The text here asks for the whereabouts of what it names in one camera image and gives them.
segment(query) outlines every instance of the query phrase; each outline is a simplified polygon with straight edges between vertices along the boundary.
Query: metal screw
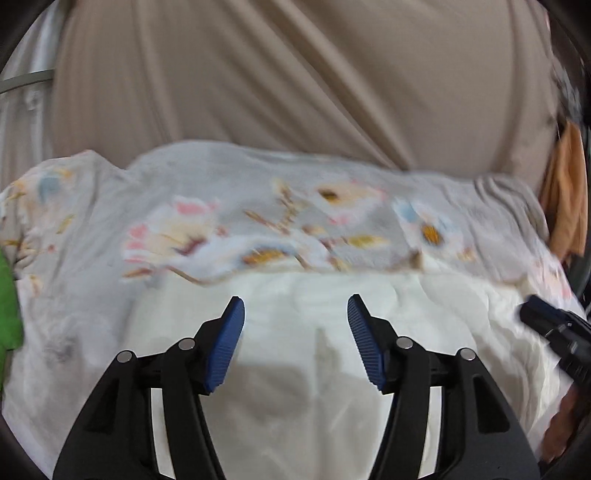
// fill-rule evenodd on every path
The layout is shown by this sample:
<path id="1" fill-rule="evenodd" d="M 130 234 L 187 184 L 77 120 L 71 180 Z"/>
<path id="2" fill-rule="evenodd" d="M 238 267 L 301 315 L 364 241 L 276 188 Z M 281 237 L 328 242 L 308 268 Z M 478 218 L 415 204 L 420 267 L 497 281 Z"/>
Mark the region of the metal screw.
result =
<path id="1" fill-rule="evenodd" d="M 396 345 L 398 345 L 400 348 L 408 350 L 409 348 L 413 347 L 414 343 L 408 337 L 398 337 L 398 339 L 396 340 Z"/>
<path id="2" fill-rule="evenodd" d="M 476 354 L 474 353 L 474 350 L 471 350 L 469 348 L 462 348 L 462 350 L 460 350 L 460 356 L 464 360 L 468 360 L 469 362 L 471 362 L 472 360 L 474 360 L 476 358 Z"/>
<path id="3" fill-rule="evenodd" d="M 195 340 L 193 340 L 192 338 L 183 338 L 179 343 L 178 343 L 178 347 L 181 350 L 190 350 L 191 348 L 193 348 L 195 346 Z"/>
<path id="4" fill-rule="evenodd" d="M 122 352 L 119 352 L 117 355 L 117 361 L 120 364 L 126 364 L 127 362 L 129 362 L 132 358 L 134 357 L 134 354 L 132 354 L 129 350 L 123 350 Z"/>

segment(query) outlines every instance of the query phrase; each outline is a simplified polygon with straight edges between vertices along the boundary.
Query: green cloth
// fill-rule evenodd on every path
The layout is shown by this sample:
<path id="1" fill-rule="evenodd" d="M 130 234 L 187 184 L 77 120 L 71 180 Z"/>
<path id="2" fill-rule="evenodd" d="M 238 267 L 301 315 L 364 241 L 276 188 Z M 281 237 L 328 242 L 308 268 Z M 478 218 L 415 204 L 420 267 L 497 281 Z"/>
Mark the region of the green cloth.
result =
<path id="1" fill-rule="evenodd" d="M 22 323 L 18 310 L 17 288 L 12 270 L 0 253 L 0 390 L 8 350 L 22 345 Z"/>

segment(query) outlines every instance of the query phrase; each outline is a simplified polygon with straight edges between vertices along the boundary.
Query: beige fabric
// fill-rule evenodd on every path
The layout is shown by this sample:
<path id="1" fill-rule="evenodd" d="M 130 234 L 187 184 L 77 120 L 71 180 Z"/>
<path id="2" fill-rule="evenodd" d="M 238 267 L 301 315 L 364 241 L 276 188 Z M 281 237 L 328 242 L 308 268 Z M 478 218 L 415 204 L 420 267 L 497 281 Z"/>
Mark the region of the beige fabric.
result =
<path id="1" fill-rule="evenodd" d="M 188 138 L 537 187 L 554 142 L 535 0 L 80 0 L 60 155 L 118 166 Z"/>

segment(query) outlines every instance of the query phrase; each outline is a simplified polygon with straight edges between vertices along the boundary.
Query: wrinkled fabric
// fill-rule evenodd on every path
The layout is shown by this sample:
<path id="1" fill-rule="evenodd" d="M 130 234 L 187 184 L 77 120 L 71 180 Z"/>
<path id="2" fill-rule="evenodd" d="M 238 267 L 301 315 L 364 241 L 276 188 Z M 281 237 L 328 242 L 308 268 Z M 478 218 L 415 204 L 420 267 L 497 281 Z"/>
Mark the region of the wrinkled fabric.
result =
<path id="1" fill-rule="evenodd" d="M 68 0 L 53 2 L 13 52 L 0 80 L 55 66 Z M 0 95 L 0 188 L 52 158 L 51 82 L 21 87 Z"/>
<path id="2" fill-rule="evenodd" d="M 138 356 L 166 351 L 242 298 L 245 325 L 225 382 L 202 400 L 228 480 L 370 477 L 392 397 L 369 382 L 351 335 L 347 302 L 356 293 L 427 350 L 474 349 L 528 433 L 558 400 L 560 380 L 557 357 L 515 315 L 520 291 L 422 264 L 389 274 L 246 273 L 208 287 L 168 273 L 136 302 L 123 345 Z M 430 407 L 421 478 L 437 459 L 437 389 Z M 161 395 L 152 413 L 158 466 L 171 476 Z"/>
<path id="3" fill-rule="evenodd" d="M 579 127 L 568 122 L 548 165 L 540 194 L 550 239 L 561 261 L 582 257 L 587 240 L 587 166 Z"/>
<path id="4" fill-rule="evenodd" d="M 126 167 L 219 140 L 536 190 L 551 71 L 535 0 L 82 0 L 60 47 L 56 153 Z"/>
<path id="5" fill-rule="evenodd" d="M 422 252 L 580 313 L 533 192 L 503 175 L 184 142 L 127 170 L 91 151 L 43 162 L 0 206 L 25 334 L 2 413 L 47 475 L 135 299 L 166 271 L 207 285 L 254 269 L 391 271 Z"/>

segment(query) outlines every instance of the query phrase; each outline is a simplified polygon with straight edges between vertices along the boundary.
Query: brown towel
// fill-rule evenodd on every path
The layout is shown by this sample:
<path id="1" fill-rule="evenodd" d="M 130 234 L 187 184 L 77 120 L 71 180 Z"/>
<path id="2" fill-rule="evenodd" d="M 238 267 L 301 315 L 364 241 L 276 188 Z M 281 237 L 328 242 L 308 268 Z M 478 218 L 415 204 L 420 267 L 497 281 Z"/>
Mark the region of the brown towel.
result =
<path id="1" fill-rule="evenodd" d="M 554 149 L 540 203 L 550 229 L 550 251 L 560 261 L 583 255 L 587 239 L 587 172 L 579 127 L 568 122 Z"/>

